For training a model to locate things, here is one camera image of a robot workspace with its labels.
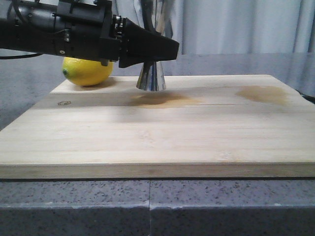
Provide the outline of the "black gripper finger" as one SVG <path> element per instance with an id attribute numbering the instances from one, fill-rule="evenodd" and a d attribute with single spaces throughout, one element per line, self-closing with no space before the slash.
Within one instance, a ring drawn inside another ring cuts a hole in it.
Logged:
<path id="1" fill-rule="evenodd" d="M 142 19 L 144 28 L 151 32 L 157 31 L 158 20 L 160 13 L 158 12 L 158 1 L 157 0 L 141 0 L 140 6 L 142 10 Z"/>
<path id="2" fill-rule="evenodd" d="M 119 67 L 177 58 L 179 42 L 156 31 L 139 27 L 128 18 L 123 19 Z"/>

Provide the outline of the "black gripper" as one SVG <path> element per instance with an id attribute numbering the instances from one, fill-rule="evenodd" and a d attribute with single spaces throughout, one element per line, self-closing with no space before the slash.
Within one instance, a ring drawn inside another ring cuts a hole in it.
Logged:
<path id="1" fill-rule="evenodd" d="M 0 47 L 15 51 L 99 61 L 118 61 L 112 2 L 61 0 L 0 2 Z"/>

